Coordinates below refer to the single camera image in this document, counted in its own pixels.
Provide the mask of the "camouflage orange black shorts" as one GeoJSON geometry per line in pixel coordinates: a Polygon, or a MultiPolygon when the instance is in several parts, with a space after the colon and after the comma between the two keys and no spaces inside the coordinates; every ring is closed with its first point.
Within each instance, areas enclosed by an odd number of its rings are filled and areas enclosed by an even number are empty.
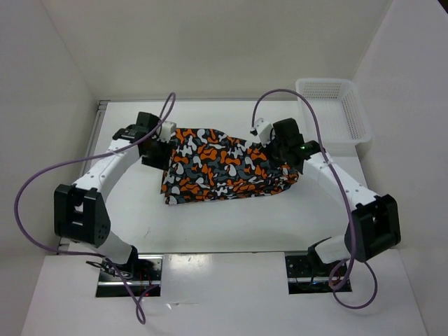
{"type": "Polygon", "coordinates": [[[167,205],[269,196],[290,189],[298,171],[269,159],[260,143],[217,129],[178,128],[163,171],[167,205]]]}

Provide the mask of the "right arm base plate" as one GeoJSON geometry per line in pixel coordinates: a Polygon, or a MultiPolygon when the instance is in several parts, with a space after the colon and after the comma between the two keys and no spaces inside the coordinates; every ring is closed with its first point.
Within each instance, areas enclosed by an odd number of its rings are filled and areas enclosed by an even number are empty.
{"type": "Polygon", "coordinates": [[[313,270],[305,252],[285,254],[288,292],[295,294],[331,293],[329,287],[330,271],[337,262],[313,270]]]}

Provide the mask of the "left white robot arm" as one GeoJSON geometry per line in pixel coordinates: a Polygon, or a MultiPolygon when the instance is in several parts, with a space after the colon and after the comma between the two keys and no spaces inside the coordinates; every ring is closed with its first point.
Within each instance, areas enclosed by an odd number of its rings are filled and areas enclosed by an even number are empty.
{"type": "Polygon", "coordinates": [[[111,229],[106,200],[123,174],[136,162],[164,170],[172,152],[176,124],[140,112],[136,122],[119,129],[104,157],[96,161],[71,185],[59,185],[54,192],[54,229],[61,238],[83,244],[111,260],[109,269],[130,280],[149,264],[138,257],[137,248],[111,229]]]}

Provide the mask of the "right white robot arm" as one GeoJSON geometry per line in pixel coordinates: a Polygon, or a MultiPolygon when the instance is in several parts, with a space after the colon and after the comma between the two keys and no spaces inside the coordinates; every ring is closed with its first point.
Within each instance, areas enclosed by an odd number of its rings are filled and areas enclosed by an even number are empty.
{"type": "Polygon", "coordinates": [[[316,182],[346,208],[349,217],[344,234],[308,248],[307,267],[312,274],[325,274],[340,260],[354,258],[364,263],[400,243],[398,203],[392,196],[380,196],[357,182],[321,150],[318,142],[306,142],[292,118],[274,123],[269,137],[272,159],[316,182]]]}

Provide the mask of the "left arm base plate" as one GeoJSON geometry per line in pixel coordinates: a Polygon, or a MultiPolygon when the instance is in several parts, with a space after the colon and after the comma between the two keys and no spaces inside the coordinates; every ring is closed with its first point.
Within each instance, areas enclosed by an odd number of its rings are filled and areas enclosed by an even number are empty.
{"type": "MultiPolygon", "coordinates": [[[[164,256],[141,254],[139,259],[143,263],[141,270],[134,274],[121,272],[127,281],[127,285],[136,298],[139,298],[141,295],[144,297],[160,297],[164,256]]],[[[130,296],[118,273],[106,262],[87,261],[86,263],[99,269],[96,298],[123,298],[130,296]]]]}

